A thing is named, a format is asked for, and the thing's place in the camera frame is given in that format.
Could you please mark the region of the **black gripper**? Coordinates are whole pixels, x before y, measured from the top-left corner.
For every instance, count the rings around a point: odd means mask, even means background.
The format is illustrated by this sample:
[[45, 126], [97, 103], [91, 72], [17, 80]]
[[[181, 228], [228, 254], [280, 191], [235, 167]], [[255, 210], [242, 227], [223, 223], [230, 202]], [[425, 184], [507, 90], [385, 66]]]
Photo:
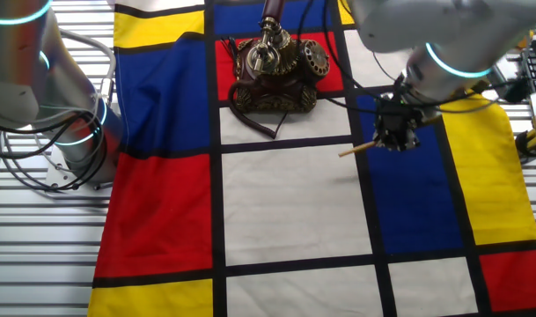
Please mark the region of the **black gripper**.
[[415, 130], [425, 125], [421, 109], [389, 99], [375, 100], [375, 106], [373, 141], [376, 147], [408, 151], [420, 146]]

